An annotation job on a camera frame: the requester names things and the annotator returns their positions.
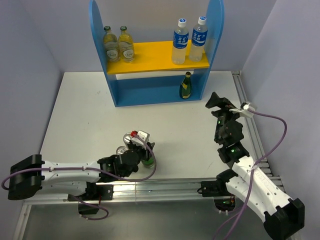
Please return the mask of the Pocari water bottle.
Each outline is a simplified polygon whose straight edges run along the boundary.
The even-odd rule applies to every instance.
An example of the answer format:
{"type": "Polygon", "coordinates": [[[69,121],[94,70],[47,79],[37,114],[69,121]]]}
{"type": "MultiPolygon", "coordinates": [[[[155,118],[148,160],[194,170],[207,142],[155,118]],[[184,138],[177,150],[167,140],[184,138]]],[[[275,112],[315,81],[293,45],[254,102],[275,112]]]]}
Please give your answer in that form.
{"type": "Polygon", "coordinates": [[[182,65],[186,59],[187,45],[189,40],[189,31],[187,28],[187,20],[180,18],[177,28],[173,32],[172,41],[172,63],[182,65]]]}
{"type": "Polygon", "coordinates": [[[207,17],[200,16],[192,31],[191,47],[189,52],[189,59],[192,62],[199,62],[202,59],[207,34],[207,17]]]}

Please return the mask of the green glass bottle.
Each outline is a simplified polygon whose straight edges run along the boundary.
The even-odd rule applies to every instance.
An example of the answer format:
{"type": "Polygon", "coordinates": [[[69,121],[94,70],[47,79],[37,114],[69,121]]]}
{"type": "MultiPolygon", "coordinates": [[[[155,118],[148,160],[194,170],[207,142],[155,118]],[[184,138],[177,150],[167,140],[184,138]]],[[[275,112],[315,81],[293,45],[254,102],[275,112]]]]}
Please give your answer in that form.
{"type": "Polygon", "coordinates": [[[188,99],[192,93],[191,73],[187,71],[179,87],[179,96],[182,99],[188,99]]]}
{"type": "Polygon", "coordinates": [[[145,167],[145,168],[151,168],[154,166],[155,164],[155,161],[154,161],[154,158],[153,157],[150,157],[148,159],[143,159],[142,161],[142,165],[145,167]]]}

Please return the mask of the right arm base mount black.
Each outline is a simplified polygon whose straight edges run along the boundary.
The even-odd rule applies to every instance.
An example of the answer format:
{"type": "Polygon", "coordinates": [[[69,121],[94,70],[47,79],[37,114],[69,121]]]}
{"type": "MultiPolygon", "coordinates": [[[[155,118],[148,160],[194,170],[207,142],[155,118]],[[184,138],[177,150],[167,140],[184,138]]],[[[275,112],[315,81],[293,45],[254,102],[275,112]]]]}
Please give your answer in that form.
{"type": "Polygon", "coordinates": [[[219,214],[227,215],[240,210],[236,203],[236,196],[227,191],[225,183],[221,180],[201,181],[197,193],[203,198],[213,198],[219,214]]]}

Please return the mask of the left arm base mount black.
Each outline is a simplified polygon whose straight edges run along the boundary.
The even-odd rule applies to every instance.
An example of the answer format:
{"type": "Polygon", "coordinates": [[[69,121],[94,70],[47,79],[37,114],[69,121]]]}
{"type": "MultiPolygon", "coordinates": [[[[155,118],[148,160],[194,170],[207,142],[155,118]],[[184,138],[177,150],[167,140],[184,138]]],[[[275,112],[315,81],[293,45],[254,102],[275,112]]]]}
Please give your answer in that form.
{"type": "Polygon", "coordinates": [[[110,201],[113,198],[114,187],[111,184],[105,186],[87,183],[84,193],[79,196],[68,194],[68,202],[78,202],[78,213],[81,218],[90,221],[99,221],[109,216],[109,211],[102,206],[102,201],[110,201]],[[101,217],[92,217],[99,211],[104,211],[105,215],[101,217]]]}

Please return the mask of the black gold can front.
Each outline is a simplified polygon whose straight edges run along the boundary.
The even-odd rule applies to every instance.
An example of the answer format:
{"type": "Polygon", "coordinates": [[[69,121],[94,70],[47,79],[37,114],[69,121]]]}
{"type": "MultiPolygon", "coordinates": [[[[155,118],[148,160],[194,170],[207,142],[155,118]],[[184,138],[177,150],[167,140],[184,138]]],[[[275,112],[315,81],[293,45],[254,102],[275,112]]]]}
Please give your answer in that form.
{"type": "Polygon", "coordinates": [[[122,155],[122,154],[124,154],[127,150],[128,150],[128,148],[127,148],[126,146],[119,146],[119,147],[116,149],[116,154],[117,154],[117,155],[122,155]]]}

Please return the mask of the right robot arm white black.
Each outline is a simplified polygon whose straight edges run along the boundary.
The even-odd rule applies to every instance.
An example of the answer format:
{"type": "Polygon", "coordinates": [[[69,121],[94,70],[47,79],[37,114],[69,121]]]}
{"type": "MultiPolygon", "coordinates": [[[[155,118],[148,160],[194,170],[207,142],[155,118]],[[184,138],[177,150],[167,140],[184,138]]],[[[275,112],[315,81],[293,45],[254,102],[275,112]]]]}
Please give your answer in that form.
{"type": "Polygon", "coordinates": [[[261,219],[273,240],[286,240],[304,228],[303,202],[284,193],[261,170],[258,164],[265,156],[254,160],[241,143],[243,125],[237,120],[256,115],[252,103],[244,102],[237,108],[227,98],[213,92],[205,106],[218,108],[211,113],[217,118],[214,141],[221,146],[218,155],[229,168],[218,174],[215,180],[202,181],[198,193],[203,197],[235,196],[241,199],[243,206],[233,219],[238,222],[249,207],[261,219]]]}

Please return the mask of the black gold can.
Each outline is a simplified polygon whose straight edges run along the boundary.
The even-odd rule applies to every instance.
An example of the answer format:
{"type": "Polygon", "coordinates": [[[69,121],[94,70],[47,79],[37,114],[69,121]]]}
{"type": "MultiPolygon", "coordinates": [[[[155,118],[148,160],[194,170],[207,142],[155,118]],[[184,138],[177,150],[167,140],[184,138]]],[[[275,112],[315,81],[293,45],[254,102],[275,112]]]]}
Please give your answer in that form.
{"type": "Polygon", "coordinates": [[[127,150],[128,150],[128,148],[127,148],[126,146],[119,146],[119,147],[116,149],[116,154],[117,154],[117,155],[122,155],[122,154],[124,154],[127,150]]]}
{"type": "Polygon", "coordinates": [[[128,149],[132,149],[133,148],[133,142],[131,141],[132,136],[130,132],[127,132],[124,136],[123,136],[123,142],[125,144],[125,146],[128,149]]]}

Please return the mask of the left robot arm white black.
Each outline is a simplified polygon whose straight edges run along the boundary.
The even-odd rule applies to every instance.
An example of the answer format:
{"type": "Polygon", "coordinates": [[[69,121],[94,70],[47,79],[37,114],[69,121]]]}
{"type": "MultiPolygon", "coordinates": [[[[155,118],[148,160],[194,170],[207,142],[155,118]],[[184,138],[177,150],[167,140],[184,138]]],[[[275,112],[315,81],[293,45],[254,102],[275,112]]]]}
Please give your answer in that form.
{"type": "Polygon", "coordinates": [[[67,194],[82,200],[95,200],[98,183],[128,181],[132,173],[139,170],[140,163],[153,161],[155,143],[136,145],[132,142],[121,154],[103,157],[97,161],[62,164],[44,161],[42,155],[33,154],[10,168],[9,182],[2,188],[8,191],[12,201],[25,200],[36,194],[67,194]]]}

